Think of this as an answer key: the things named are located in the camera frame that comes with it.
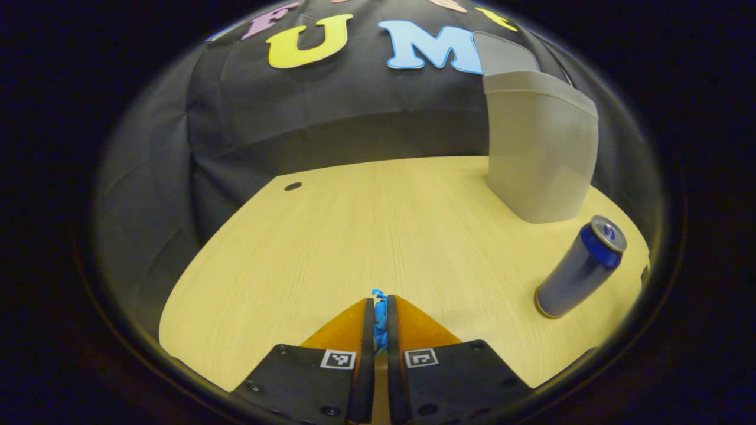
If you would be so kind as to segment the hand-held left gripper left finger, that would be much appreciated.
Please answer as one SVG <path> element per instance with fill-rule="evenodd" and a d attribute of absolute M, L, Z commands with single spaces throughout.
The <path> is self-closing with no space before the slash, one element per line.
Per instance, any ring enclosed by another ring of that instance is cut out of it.
<path fill-rule="evenodd" d="M 374 300 L 362 299 L 302 344 L 276 344 L 233 395 L 292 424 L 370 423 L 374 325 Z"/>

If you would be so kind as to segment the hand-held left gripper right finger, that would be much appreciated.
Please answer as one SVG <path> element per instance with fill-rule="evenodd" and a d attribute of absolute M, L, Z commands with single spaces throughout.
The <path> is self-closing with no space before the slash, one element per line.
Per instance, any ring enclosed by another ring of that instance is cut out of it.
<path fill-rule="evenodd" d="M 461 341 L 402 297 L 387 299 L 387 384 L 393 424 L 474 424 L 531 395 L 482 339 Z"/>

